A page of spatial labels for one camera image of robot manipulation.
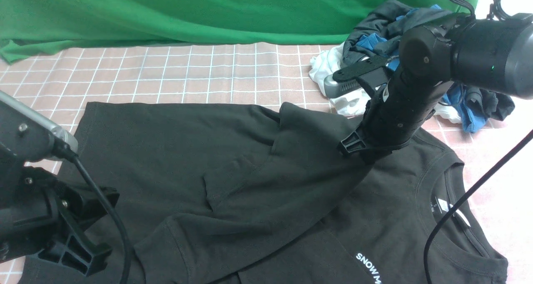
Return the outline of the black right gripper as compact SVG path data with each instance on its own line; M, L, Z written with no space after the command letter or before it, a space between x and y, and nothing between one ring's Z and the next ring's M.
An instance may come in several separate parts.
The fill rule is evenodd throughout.
M406 147L451 87L450 65L415 67L400 64L385 88L371 98L362 121L337 150L373 164Z

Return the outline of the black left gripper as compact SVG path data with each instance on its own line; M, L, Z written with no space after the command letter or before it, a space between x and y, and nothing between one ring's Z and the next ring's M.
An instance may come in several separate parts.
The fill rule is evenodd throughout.
M107 267L108 244L85 234L107 214L93 189L67 184L1 145L1 262L35 255L91 276Z

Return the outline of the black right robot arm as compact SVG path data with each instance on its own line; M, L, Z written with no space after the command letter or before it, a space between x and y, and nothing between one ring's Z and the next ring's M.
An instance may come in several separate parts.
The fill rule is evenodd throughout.
M333 81L358 84L371 100L361 123L338 150L370 163L409 144L454 83L530 100L532 15L476 20L462 13L408 30L399 43L399 66L373 56L340 69Z

